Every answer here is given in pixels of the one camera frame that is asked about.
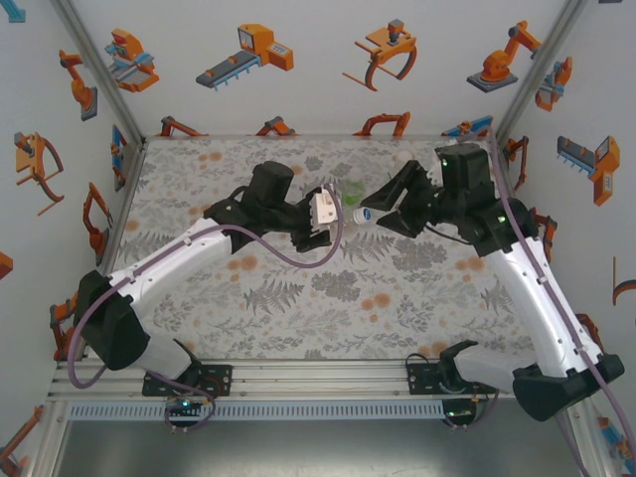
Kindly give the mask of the clear unlabelled plastic bottle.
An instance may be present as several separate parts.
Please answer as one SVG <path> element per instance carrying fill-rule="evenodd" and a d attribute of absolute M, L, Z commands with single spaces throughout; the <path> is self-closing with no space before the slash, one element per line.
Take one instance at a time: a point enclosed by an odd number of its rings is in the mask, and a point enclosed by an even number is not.
<path fill-rule="evenodd" d="M 346 229 L 354 229 L 354 228 L 358 228 L 358 227 L 366 227 L 366 226 L 357 226 L 352 222 L 352 212 L 360 207 L 345 207 L 343 209 L 343 219 L 344 219 L 344 226 Z"/>

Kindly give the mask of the floral patterned table cover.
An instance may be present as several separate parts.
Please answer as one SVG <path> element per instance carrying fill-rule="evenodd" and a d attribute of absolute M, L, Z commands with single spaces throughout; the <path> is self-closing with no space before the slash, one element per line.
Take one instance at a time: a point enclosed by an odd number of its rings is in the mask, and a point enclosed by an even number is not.
<path fill-rule="evenodd" d="M 428 170 L 435 149 L 433 141 L 357 138 L 153 141 L 115 265 L 131 265 L 180 235 L 262 162 L 293 170 L 289 201 L 326 183 L 341 192 L 353 167 L 363 172 L 367 197 L 389 180 L 399 151 Z M 375 224 L 345 229 L 338 252 L 317 266 L 326 249 L 300 254 L 287 235 L 270 234 L 266 242 L 300 267 L 250 244 L 173 286 L 143 323 L 202 359 L 435 358 L 466 339 L 530 353 L 502 281 L 455 235 L 450 226 L 414 239 Z"/>

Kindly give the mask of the small circuit board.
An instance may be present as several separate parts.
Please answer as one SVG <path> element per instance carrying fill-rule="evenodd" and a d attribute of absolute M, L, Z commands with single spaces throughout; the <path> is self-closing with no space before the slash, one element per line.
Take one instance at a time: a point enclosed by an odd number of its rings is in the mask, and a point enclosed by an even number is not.
<path fill-rule="evenodd" d="M 190 397 L 171 397 L 166 401 L 166 410 L 172 416 L 195 416 L 200 415 L 203 407 L 209 402 L 195 400 Z"/>
<path fill-rule="evenodd" d="M 469 403 L 454 405 L 451 402 L 443 407 L 445 418 L 455 425 L 468 425 L 477 416 L 477 406 Z"/>

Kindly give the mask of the aluminium frame rail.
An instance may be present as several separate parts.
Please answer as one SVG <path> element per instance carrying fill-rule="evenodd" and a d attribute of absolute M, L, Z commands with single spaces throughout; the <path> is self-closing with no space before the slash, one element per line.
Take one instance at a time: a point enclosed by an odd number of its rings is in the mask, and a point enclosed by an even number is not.
<path fill-rule="evenodd" d="M 226 400 L 412 399 L 401 360 L 225 360 L 233 368 Z M 54 400 L 141 400 L 145 372 L 107 371 L 78 389 L 68 366 L 57 366 L 46 395 Z"/>

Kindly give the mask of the aluminium frame post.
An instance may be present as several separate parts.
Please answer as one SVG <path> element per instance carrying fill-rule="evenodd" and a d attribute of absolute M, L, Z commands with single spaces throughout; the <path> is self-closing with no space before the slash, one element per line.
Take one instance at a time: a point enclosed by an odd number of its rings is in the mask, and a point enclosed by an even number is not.
<path fill-rule="evenodd" d="M 564 45 L 589 2 L 590 0 L 565 0 L 528 73 L 522 79 L 520 88 L 514 95 L 510 106 L 496 129 L 496 139 L 500 148 L 503 148 L 507 143 L 526 107 L 532 102 L 534 94 L 548 72 L 549 67 L 556 60 L 557 53 Z"/>
<path fill-rule="evenodd" d="M 93 74 L 99 90 L 103 93 L 114 115 L 123 126 L 127 137 L 138 149 L 142 149 L 145 144 L 145 134 L 141 131 L 130 108 L 119 92 L 119 88 L 110 76 L 107 65 L 98 52 L 96 44 L 80 17 L 74 2 L 72 0 L 49 1 L 79 50 L 79 55 L 83 59 L 84 64 Z"/>

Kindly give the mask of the aluminium side rail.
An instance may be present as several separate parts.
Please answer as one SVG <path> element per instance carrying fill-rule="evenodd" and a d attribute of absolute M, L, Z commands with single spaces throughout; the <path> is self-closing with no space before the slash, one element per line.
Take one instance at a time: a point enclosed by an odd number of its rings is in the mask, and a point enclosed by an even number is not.
<path fill-rule="evenodd" d="M 132 366 L 146 350 L 150 340 L 132 308 L 132 297 L 121 291 L 123 285 L 110 282 L 125 222 L 128 219 L 138 179 L 148 146 L 140 146 L 131 156 L 129 176 L 124 188 L 123 203 L 115 222 L 105 259 L 97 269 L 79 281 L 78 303 L 72 346 L 85 341 L 112 371 Z"/>

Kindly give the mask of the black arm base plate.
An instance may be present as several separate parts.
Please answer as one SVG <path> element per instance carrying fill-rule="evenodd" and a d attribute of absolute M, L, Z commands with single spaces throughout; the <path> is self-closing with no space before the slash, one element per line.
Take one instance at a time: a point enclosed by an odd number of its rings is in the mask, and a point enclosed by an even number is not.
<path fill-rule="evenodd" d="M 179 386 L 168 384 L 150 373 L 144 376 L 141 394 L 144 397 L 166 398 L 177 395 L 192 395 L 194 389 L 201 390 L 213 398 L 230 395 L 233 370 L 231 365 L 202 365 L 196 374 L 180 382 Z"/>
<path fill-rule="evenodd" d="M 420 353 L 410 353 L 404 360 L 409 393 L 423 395 L 493 395 L 492 387 L 462 379 L 453 365 L 430 360 Z"/>

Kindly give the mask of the aluminium frame leg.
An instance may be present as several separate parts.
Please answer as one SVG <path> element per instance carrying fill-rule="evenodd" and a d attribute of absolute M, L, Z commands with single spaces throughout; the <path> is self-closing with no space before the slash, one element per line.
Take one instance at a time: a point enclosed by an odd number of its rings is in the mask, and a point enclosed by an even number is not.
<path fill-rule="evenodd" d="M 68 421 L 65 401 L 47 401 L 42 421 L 30 440 L 29 462 L 24 477 L 53 477 Z"/>
<path fill-rule="evenodd" d="M 588 398 L 571 406 L 566 415 L 582 463 L 590 476 L 615 477 L 610 451 L 592 401 Z"/>

